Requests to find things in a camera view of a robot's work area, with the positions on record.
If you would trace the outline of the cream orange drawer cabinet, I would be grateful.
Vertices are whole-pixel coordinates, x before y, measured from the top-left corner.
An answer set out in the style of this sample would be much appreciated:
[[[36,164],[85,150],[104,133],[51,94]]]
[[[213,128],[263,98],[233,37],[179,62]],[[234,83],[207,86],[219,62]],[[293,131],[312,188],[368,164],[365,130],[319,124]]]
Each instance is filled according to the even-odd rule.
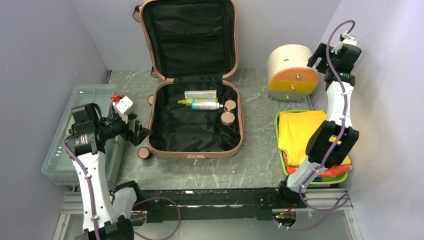
[[[314,66],[307,66],[312,51],[300,44],[276,48],[266,65],[268,98],[299,101],[309,96],[319,83]]]

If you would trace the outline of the yellow cloth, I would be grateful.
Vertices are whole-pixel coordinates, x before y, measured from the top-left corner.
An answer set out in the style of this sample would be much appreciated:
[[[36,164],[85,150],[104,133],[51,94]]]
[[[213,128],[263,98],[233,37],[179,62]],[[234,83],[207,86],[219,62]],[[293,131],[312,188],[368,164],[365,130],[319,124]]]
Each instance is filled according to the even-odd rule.
[[[279,114],[278,148],[286,154],[288,172],[295,172],[305,161],[309,140],[326,119],[321,110]]]

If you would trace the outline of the pink hard-shell suitcase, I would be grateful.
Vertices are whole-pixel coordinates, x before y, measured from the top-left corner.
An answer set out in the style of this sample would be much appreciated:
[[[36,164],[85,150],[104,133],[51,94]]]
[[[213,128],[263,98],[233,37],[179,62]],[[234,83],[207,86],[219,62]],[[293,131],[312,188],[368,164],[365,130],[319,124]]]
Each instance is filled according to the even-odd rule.
[[[162,83],[148,98],[147,146],[138,156],[229,158],[245,136],[239,90],[228,81],[239,64],[237,12],[230,0],[148,0],[134,8],[152,61],[151,76]],[[218,110],[178,104],[185,91],[217,90]],[[232,125],[223,125],[224,104],[236,102]]]

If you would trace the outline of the red white tie-dye cloth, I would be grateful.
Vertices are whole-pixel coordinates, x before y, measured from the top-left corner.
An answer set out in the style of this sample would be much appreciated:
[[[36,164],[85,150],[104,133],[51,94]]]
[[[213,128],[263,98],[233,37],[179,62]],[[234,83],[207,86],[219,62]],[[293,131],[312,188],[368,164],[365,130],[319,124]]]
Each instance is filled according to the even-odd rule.
[[[353,167],[351,165],[351,160],[350,158],[347,156],[345,161],[347,162],[347,164],[344,165],[335,165],[323,172],[321,172],[318,177],[319,178],[335,178],[338,177],[339,175],[342,175],[344,173],[347,173],[348,171],[350,171]],[[289,165],[288,163],[288,158],[287,156],[284,156],[284,163],[285,163],[285,169],[286,172],[291,175],[293,174],[298,167],[294,166],[294,165]]]

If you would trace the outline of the lime green plastic tray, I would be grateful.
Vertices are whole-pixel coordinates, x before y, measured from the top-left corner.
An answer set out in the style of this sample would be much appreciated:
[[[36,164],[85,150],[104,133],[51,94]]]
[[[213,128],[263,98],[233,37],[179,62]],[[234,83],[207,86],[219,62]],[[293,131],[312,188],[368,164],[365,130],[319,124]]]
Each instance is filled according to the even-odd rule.
[[[286,110],[286,111],[282,111],[282,112],[294,112],[294,113],[300,113],[300,112],[307,112],[307,111],[313,111],[313,110]],[[279,147],[278,147],[278,140],[279,140],[279,116],[280,116],[280,113],[278,113],[278,114],[275,116],[275,131],[276,131],[276,137],[277,137],[277,148],[278,148],[278,153],[279,153],[279,158],[280,158],[280,162],[281,162],[281,166],[282,166],[283,173],[284,173],[286,176],[288,176],[288,175],[290,175],[290,174],[288,174],[288,173],[287,173],[287,171],[286,171],[286,166],[285,166],[285,161],[284,161],[284,156],[286,156],[286,153],[285,153],[285,152],[283,152],[283,151],[281,151],[281,150],[279,149]],[[344,159],[344,161],[342,162],[342,164],[341,164],[341,165],[346,165],[346,164],[348,164],[348,163],[346,162],[346,158]],[[346,172],[346,173],[344,173],[344,174],[341,174],[341,175],[339,175],[339,176],[337,176],[337,177],[322,177],[322,182],[312,182],[311,184],[312,184],[312,185],[315,185],[315,186],[319,186],[319,185],[323,186],[323,185],[338,184],[338,183],[343,182],[343,181],[347,178],[347,176],[348,176],[348,172]]]

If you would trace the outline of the blue towel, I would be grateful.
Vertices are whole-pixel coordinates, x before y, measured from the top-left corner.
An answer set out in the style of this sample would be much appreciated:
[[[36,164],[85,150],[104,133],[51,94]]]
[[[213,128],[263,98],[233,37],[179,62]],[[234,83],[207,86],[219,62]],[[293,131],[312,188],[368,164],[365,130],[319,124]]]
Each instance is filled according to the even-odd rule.
[[[314,183],[321,183],[323,180],[322,180],[322,178],[321,177],[316,177],[316,178],[314,178],[313,180],[312,180],[312,182],[314,182]]]

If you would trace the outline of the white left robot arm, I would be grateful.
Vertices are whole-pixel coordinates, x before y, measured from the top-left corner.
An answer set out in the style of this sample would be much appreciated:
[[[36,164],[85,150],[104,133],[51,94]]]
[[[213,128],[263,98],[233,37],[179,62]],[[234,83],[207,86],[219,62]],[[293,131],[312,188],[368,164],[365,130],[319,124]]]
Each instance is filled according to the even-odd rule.
[[[138,146],[151,130],[133,113],[131,101],[111,101],[103,117],[96,103],[73,107],[74,124],[63,148],[72,158],[79,180],[83,206],[83,233],[78,240],[133,240],[132,210],[139,209],[144,196],[135,181],[120,184],[110,193],[106,179],[106,142],[115,137]]]

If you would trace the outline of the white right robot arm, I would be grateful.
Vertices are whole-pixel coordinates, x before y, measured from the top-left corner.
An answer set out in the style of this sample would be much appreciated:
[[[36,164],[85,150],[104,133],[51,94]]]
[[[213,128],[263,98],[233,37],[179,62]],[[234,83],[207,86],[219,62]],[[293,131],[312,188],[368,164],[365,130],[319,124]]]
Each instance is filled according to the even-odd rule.
[[[350,105],[356,81],[351,71],[361,53],[354,43],[341,43],[337,47],[320,43],[308,59],[308,67],[324,74],[328,114],[306,145],[306,159],[280,182],[275,194],[280,207],[298,204],[312,180],[340,165],[359,139],[359,131],[351,121]]]

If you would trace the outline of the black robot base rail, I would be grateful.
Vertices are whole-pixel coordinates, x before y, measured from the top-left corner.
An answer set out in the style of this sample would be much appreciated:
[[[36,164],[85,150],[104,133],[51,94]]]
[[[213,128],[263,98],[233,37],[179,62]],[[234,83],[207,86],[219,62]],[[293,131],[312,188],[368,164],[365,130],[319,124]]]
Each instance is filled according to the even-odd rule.
[[[286,198],[279,188],[139,190],[130,209],[147,223],[188,220],[255,219],[271,221],[280,213],[306,209]]]

